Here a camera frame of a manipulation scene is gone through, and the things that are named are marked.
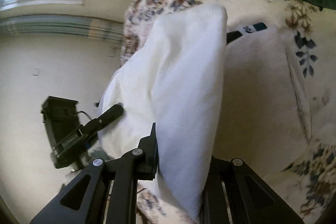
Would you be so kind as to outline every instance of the white wall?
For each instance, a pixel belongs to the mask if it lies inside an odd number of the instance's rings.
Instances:
[[[71,35],[0,37],[0,195],[21,224],[58,193],[70,171],[50,160],[41,104],[49,95],[78,100],[78,110],[96,117],[94,103],[119,68],[110,46]]]

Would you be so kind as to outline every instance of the light switch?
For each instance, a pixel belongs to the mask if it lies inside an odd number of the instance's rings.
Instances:
[[[116,57],[117,56],[117,48],[110,46],[110,54],[109,57]]]
[[[40,75],[40,70],[39,69],[34,69],[33,70],[33,75],[34,76],[39,76]]]

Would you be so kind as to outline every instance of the window sill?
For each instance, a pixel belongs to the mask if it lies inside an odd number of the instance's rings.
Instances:
[[[41,4],[72,4],[84,5],[85,0],[10,0],[0,4],[0,11],[9,10],[12,8],[19,8],[28,5],[41,5]]]

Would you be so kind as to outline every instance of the metal screw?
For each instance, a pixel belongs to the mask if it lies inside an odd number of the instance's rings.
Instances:
[[[101,166],[103,164],[103,160],[102,159],[95,159],[93,160],[93,165],[94,166]]]
[[[137,156],[137,155],[141,155],[142,154],[142,150],[140,148],[135,148],[133,151],[132,151],[132,154]]]
[[[243,165],[243,161],[241,159],[233,159],[232,163],[235,166],[241,166],[241,165]]]

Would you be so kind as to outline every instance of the black bracket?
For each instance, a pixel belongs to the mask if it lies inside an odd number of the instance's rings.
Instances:
[[[135,224],[137,181],[153,180],[157,166],[154,123],[138,148],[116,160],[95,159],[85,167],[31,224]],[[200,223],[229,224],[228,209],[233,224],[303,224],[242,160],[212,157]]]

